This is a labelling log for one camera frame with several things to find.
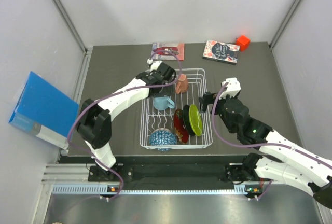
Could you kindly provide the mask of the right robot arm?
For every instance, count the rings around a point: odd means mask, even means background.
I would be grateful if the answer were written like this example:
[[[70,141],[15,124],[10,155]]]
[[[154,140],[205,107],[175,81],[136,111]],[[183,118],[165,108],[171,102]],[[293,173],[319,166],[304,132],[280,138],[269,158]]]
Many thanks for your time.
[[[331,160],[305,150],[252,118],[249,108],[236,97],[206,92],[199,104],[202,113],[212,105],[211,114],[220,116],[228,131],[237,135],[240,148],[255,148],[263,153],[248,155],[243,161],[242,174],[246,179],[260,177],[283,182],[331,208]]]

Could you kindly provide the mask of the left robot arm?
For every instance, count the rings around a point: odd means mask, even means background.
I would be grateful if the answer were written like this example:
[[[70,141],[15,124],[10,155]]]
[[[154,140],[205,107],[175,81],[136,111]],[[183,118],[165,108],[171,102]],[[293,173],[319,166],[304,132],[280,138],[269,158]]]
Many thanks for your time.
[[[89,147],[105,180],[115,179],[118,173],[116,158],[109,144],[112,121],[136,102],[157,95],[164,85],[171,85],[175,78],[175,69],[161,61],[152,62],[148,71],[136,75],[111,96],[84,101],[76,130]]]

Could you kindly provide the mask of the light blue mug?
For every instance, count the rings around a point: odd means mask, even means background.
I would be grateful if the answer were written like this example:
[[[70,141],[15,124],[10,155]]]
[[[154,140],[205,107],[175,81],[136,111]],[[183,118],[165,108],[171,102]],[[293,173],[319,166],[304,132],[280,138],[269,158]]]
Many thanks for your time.
[[[169,96],[153,98],[153,106],[158,111],[166,110],[167,108],[174,109],[175,103]]]

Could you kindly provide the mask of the blue white box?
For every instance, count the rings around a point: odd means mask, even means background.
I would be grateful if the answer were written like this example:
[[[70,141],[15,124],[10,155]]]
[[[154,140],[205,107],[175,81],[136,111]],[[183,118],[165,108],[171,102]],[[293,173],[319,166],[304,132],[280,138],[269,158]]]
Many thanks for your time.
[[[78,104],[31,71],[9,124],[63,150],[76,119]]]

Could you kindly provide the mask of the orange red cube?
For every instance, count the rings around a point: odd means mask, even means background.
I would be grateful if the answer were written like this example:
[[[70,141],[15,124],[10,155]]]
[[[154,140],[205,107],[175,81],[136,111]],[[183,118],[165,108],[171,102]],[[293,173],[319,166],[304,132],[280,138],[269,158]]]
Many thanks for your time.
[[[241,35],[236,40],[236,45],[240,47],[240,51],[246,50],[250,43],[251,40],[244,35]]]

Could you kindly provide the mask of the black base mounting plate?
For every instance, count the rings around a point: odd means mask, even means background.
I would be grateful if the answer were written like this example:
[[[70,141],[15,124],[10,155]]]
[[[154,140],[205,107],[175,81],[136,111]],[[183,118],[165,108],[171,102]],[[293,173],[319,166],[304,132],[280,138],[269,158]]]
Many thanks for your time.
[[[113,172],[103,170],[95,165],[89,169],[88,181],[110,182],[117,179],[118,173],[126,184],[133,182],[155,181],[160,179],[171,182],[184,179],[215,179],[222,182],[260,181],[251,171],[246,171],[241,165],[207,164],[207,163],[164,163],[164,164],[116,164]]]

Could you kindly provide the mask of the pink ceramic mug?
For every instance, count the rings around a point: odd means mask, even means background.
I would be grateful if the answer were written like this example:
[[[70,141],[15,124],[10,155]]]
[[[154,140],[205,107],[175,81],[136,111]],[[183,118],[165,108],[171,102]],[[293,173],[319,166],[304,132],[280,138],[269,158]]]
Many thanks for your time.
[[[175,92],[176,94],[185,93],[188,90],[188,79],[185,74],[181,74],[176,83]]]

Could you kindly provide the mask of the blue patterned bowl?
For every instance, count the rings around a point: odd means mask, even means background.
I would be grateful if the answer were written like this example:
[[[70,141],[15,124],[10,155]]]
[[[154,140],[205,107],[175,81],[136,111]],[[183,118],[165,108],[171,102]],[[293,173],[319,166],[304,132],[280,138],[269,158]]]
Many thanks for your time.
[[[151,146],[172,146],[177,144],[177,137],[169,129],[154,130],[149,138]]]

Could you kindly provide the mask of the floral dark blue book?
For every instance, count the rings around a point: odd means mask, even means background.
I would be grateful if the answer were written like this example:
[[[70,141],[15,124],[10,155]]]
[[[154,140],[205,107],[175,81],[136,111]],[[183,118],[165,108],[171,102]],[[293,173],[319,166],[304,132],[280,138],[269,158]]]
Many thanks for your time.
[[[204,47],[203,58],[206,60],[237,65],[240,46],[207,40]]]

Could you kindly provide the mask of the red pink book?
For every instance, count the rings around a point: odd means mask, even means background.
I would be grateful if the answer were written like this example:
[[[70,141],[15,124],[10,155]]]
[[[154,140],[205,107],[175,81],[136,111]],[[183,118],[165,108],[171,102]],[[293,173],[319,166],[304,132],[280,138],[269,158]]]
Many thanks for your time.
[[[176,60],[176,56],[180,61],[184,60],[184,43],[152,43],[152,51],[154,60]]]

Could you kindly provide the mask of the lime green plate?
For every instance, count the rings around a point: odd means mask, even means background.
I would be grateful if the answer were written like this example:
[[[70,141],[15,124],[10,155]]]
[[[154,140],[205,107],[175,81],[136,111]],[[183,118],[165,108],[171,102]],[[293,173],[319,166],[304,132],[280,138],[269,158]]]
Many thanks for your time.
[[[195,104],[189,106],[189,123],[192,131],[196,136],[202,136],[203,134],[203,121],[199,110]]]

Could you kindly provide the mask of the red floral plate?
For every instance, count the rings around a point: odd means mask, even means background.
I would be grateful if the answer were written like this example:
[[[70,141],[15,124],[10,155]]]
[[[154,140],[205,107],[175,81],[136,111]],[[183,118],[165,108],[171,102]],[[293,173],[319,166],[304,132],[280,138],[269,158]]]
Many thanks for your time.
[[[184,127],[183,111],[181,109],[177,109],[175,111],[173,124],[174,124],[175,135],[177,136],[178,141],[181,144],[186,144],[189,140],[189,134]]]

